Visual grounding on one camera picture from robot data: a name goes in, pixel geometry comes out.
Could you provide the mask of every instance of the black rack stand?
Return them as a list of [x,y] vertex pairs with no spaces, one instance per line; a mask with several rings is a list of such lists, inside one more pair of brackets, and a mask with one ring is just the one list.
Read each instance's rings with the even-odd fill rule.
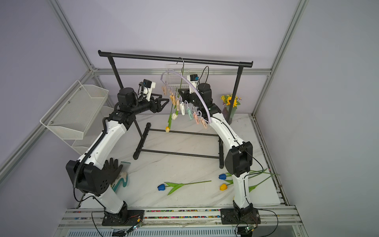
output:
[[[253,62],[247,63],[247,62],[232,62],[232,61],[219,61],[219,60],[203,60],[203,59],[193,59],[193,58],[175,58],[175,57],[160,57],[160,56],[148,56],[148,55],[137,55],[137,54],[125,54],[125,53],[111,53],[111,52],[102,52],[98,51],[99,56],[101,57],[107,57],[109,60],[109,63],[112,66],[114,75],[116,76],[117,82],[121,89],[124,88],[121,82],[120,75],[117,71],[116,64],[114,63],[113,58],[135,58],[135,59],[145,59],[145,60],[158,60],[158,61],[171,61],[171,62],[179,62],[179,63],[199,63],[199,64],[214,64],[214,65],[223,65],[223,66],[236,66],[238,67],[237,70],[237,78],[234,84],[233,88],[233,95],[232,98],[236,97],[238,85],[240,83],[242,71],[244,67],[252,67]],[[228,115],[226,117],[226,121],[230,123],[230,115],[232,113],[232,109],[229,109]],[[148,150],[148,149],[142,149],[146,137],[149,131],[157,131],[157,132],[166,132],[165,130],[161,129],[151,129],[151,123],[146,124],[146,128],[143,134],[141,134],[141,130],[139,129],[139,126],[137,122],[135,121],[136,127],[138,129],[139,135],[141,136],[141,140],[138,144],[136,152],[133,154],[133,158],[136,160],[139,157],[139,154],[141,151],[145,152],[155,152],[155,153],[164,153],[164,154],[173,154],[173,155],[188,155],[188,156],[196,156],[196,157],[206,157],[206,158],[215,158],[219,159],[220,161],[220,168],[222,169],[224,167],[224,151],[222,147],[222,140],[219,137],[219,157],[217,156],[211,156],[211,155],[198,155],[198,154],[188,154],[188,153],[179,153],[179,152],[169,152],[169,151],[155,151],[155,150]],[[195,132],[180,132],[180,131],[170,131],[173,133],[184,133],[184,134],[193,134],[193,135],[204,135],[204,136],[215,136],[218,137],[218,135],[215,134],[206,134],[206,133],[195,133]]]
[[136,149],[136,152],[133,154],[133,159],[138,159],[139,154],[141,151],[145,152],[154,152],[154,153],[163,153],[163,154],[171,154],[171,155],[186,155],[186,156],[195,156],[195,157],[205,157],[205,158],[213,158],[213,159],[219,159],[219,167],[222,169],[224,167],[224,150],[222,145],[222,140],[217,134],[208,134],[208,133],[198,133],[198,132],[182,132],[182,131],[170,131],[172,133],[183,133],[183,134],[192,134],[192,135],[202,135],[202,136],[212,136],[212,137],[218,137],[218,146],[219,146],[219,156],[213,156],[213,155],[199,155],[199,154],[189,154],[189,153],[180,153],[180,152],[171,152],[171,151],[157,151],[157,150],[148,150],[148,149],[142,149],[147,135],[149,131],[156,131],[156,132],[166,132],[163,129],[152,129],[151,123],[146,124],[145,131],[141,137],[141,140],[139,141],[138,147]]

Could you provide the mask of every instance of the yellow tulip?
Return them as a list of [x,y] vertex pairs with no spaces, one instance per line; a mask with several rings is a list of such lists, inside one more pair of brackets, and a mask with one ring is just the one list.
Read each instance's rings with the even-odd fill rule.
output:
[[221,191],[224,191],[224,190],[227,190],[228,189],[228,186],[226,186],[226,184],[223,184],[220,186],[220,190]]

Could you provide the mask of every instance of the flower vase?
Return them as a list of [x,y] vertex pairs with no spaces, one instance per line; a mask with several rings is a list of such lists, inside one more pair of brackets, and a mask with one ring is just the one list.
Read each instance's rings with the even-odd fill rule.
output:
[[[224,116],[225,119],[226,119],[226,117],[228,116],[229,108],[230,108],[229,105],[225,105],[224,109],[222,110],[222,114],[223,114],[223,116]],[[237,106],[232,108],[232,113],[230,114],[230,119],[229,119],[229,121],[228,121],[228,124],[231,124],[231,123],[232,123],[232,121],[233,121],[233,116],[234,116],[234,114],[236,113],[236,110],[237,110]]]

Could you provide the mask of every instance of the white wire mesh basket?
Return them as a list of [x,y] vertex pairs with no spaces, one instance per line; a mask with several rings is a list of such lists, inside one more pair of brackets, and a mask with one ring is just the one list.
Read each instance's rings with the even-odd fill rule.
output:
[[103,130],[103,118],[108,117],[113,112],[113,108],[103,106],[100,112],[95,117],[91,127],[88,129],[83,139],[77,139],[71,146],[77,153],[83,155],[90,146],[94,143],[96,138],[101,134]]
[[[167,70],[176,71],[177,73],[182,74],[182,66],[183,66],[183,64],[180,64],[180,63],[178,63],[178,64],[167,64]],[[204,65],[204,64],[185,64],[183,76],[185,78],[187,78],[188,75],[197,74],[198,77],[200,78],[201,73],[203,72],[203,70],[206,66],[207,65]],[[205,69],[203,76],[201,77],[201,82],[205,82],[207,75],[208,75],[208,69]],[[166,79],[168,85],[171,86],[173,89],[179,88],[180,82],[182,80],[182,78],[180,76],[175,75],[173,73],[166,73],[165,79]],[[189,87],[190,86],[186,82],[182,82],[181,88],[188,89]]]
[[108,90],[98,86],[82,85],[76,81],[72,87],[76,90],[62,102],[58,112],[49,117],[56,107],[54,105],[40,120],[62,140],[84,139],[108,97]]

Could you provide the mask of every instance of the white marble table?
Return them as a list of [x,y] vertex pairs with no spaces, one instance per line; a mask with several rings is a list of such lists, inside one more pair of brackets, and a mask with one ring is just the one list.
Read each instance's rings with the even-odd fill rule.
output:
[[[152,129],[165,129],[168,115],[138,115],[137,121],[143,132],[147,122]],[[248,114],[236,114],[231,124],[232,129],[244,141],[253,145],[253,156],[266,168],[258,140],[255,136]],[[194,120],[190,121],[188,115],[179,116],[172,122],[172,130],[213,133],[211,128],[204,129]],[[133,159],[140,136],[134,125],[120,138],[112,150],[110,157],[120,161],[130,162],[128,170],[128,184],[120,186],[117,195],[125,200],[129,207],[231,207],[233,206],[234,187],[221,191],[220,185],[226,183],[218,178],[219,174],[227,170],[219,168],[219,160],[212,158],[190,157],[181,155],[168,155],[151,152],[141,152],[137,160]],[[149,131],[144,149],[174,151],[193,154],[218,156],[218,137],[188,135],[180,133],[166,133]],[[261,170],[260,165],[253,160],[251,170]],[[261,174],[249,179],[249,186],[258,184],[267,178],[268,174]],[[211,180],[202,184],[185,185],[170,195],[171,187],[165,191],[158,191],[157,186],[164,182],[190,183]],[[250,192],[250,198],[255,206],[279,205],[272,179],[268,179]],[[81,208],[101,208],[93,199],[88,199]]]

